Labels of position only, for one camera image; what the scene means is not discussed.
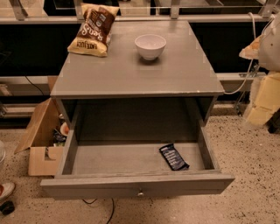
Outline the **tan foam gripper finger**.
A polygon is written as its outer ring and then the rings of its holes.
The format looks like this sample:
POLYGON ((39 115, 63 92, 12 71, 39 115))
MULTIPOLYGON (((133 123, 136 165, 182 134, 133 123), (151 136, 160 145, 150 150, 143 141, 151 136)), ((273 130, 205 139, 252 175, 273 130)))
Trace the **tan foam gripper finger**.
POLYGON ((246 60, 258 60, 260 48, 260 37, 255 38, 248 46, 243 48, 239 56, 246 60))

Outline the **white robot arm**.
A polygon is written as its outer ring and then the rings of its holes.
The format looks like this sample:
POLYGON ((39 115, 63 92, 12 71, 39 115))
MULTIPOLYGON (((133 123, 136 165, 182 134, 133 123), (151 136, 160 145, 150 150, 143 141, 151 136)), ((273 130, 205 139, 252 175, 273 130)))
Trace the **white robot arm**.
POLYGON ((246 60, 258 60, 259 66, 280 72, 280 14, 265 26, 262 34, 243 48, 239 56, 246 60))

